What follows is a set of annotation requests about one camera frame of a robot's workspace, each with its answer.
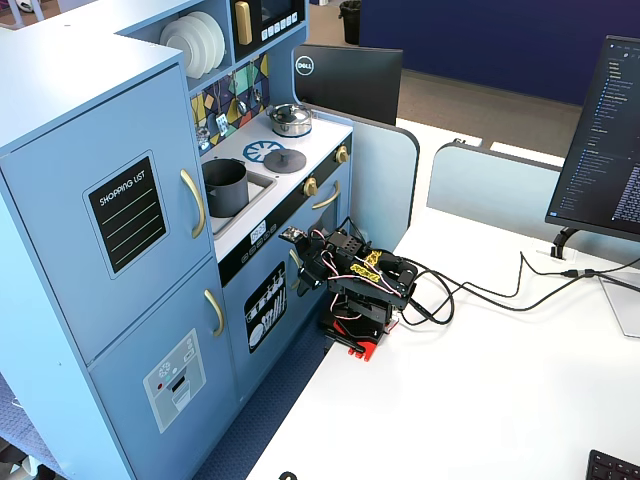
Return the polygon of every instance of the desk partition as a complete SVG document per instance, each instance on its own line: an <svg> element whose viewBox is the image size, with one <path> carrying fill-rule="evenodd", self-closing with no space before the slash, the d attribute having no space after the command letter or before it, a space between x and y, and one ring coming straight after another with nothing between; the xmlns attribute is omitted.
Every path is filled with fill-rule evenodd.
<svg viewBox="0 0 640 480"><path fill-rule="evenodd" d="M561 167L450 143L436 154L427 206L522 235L553 241L561 227L544 222ZM579 232L569 248L627 263L640 243Z"/></svg>

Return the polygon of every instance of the blue wall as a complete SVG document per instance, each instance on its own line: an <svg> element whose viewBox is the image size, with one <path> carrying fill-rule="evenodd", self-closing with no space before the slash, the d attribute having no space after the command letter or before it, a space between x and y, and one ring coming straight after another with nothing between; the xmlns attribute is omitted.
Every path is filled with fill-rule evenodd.
<svg viewBox="0 0 640 480"><path fill-rule="evenodd" d="M582 104L606 35L640 36L637 0L365 0L360 44L405 68Z"/></svg>

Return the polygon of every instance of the computer monitor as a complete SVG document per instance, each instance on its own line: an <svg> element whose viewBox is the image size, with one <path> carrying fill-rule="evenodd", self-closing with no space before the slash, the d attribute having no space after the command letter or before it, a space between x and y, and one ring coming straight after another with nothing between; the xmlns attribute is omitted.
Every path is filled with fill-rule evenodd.
<svg viewBox="0 0 640 480"><path fill-rule="evenodd" d="M546 221L640 242L640 40L606 38ZM638 292L603 286L624 333L640 336Z"/></svg>
<svg viewBox="0 0 640 480"><path fill-rule="evenodd" d="M301 45L294 58L300 101L396 124L402 50Z"/></svg>

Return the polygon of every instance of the shopping list sign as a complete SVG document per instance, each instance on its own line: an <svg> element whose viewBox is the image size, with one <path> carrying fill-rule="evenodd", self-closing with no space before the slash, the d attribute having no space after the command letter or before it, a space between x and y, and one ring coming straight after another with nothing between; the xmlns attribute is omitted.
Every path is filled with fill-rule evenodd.
<svg viewBox="0 0 640 480"><path fill-rule="evenodd" d="M167 231L148 156L91 192L89 203L114 273Z"/></svg>

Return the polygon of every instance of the cabinet door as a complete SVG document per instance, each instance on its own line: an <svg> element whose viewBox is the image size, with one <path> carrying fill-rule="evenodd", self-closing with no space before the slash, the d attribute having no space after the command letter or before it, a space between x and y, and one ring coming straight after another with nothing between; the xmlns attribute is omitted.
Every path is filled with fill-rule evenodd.
<svg viewBox="0 0 640 480"><path fill-rule="evenodd" d="M174 67L3 159L87 363L211 250L190 113Z"/></svg>
<svg viewBox="0 0 640 480"><path fill-rule="evenodd" d="M217 278L211 261L90 372L138 480L192 475L235 414Z"/></svg>
<svg viewBox="0 0 640 480"><path fill-rule="evenodd" d="M294 247L278 235L289 226L307 230L312 225L320 226L320 222L328 230L335 229L348 212L349 178L349 165L339 167L322 184L318 194L271 235L267 244L224 287L241 401L262 380L326 290L322 286L298 297L292 288L298 278L298 266L290 253ZM334 196L336 181L340 184L340 195L324 207L313 209L313 205Z"/></svg>

